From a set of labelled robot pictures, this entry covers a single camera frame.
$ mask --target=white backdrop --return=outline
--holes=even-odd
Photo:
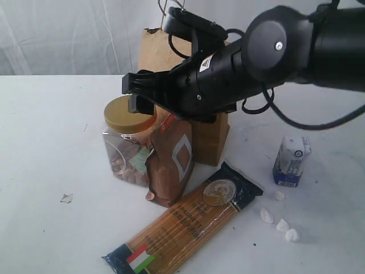
[[[186,0],[185,7],[225,28],[245,30],[276,5],[310,13],[323,2],[329,1]],[[342,0],[341,6],[356,2]],[[0,75],[136,71],[141,30],[160,22],[157,0],[0,0]]]

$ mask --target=white cotton ball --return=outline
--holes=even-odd
[[[281,191],[275,191],[275,199],[278,201],[282,201],[285,199],[285,194]]]
[[[261,208],[260,214],[261,214],[262,220],[264,220],[265,222],[267,222],[269,224],[274,223],[274,216],[266,209]]]
[[[280,220],[280,222],[276,225],[276,229],[286,233],[290,227],[289,224],[287,222],[285,222],[283,219]]]
[[[285,239],[287,241],[296,242],[296,241],[299,241],[301,239],[301,236],[300,236],[299,232],[296,229],[292,228],[292,229],[290,229],[286,232]]]

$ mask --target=white table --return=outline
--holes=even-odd
[[[120,93],[120,76],[0,77],[0,273],[112,273],[100,257],[164,212],[144,199],[146,189],[110,172],[103,109]],[[276,95],[285,113],[307,123],[338,118],[365,98],[294,84]],[[263,98],[249,103],[260,106]],[[230,124],[222,158],[265,194],[180,273],[363,273],[365,117],[324,132],[297,131],[272,111],[238,111]],[[271,175],[285,132],[309,136],[313,148],[298,188],[277,187]],[[187,191],[215,170],[197,164]],[[283,202],[272,196],[278,189]],[[71,193],[72,203],[60,203]],[[262,207],[297,228],[301,242],[286,242],[264,223]]]

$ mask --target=yellow lid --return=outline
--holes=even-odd
[[[128,112],[130,95],[114,99],[104,109],[105,122],[109,128],[121,134],[135,134],[148,129],[157,119],[153,115]]]

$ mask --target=screw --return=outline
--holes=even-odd
[[[276,50],[281,50],[283,48],[283,43],[282,42],[277,42],[276,44],[275,44],[275,49]]]

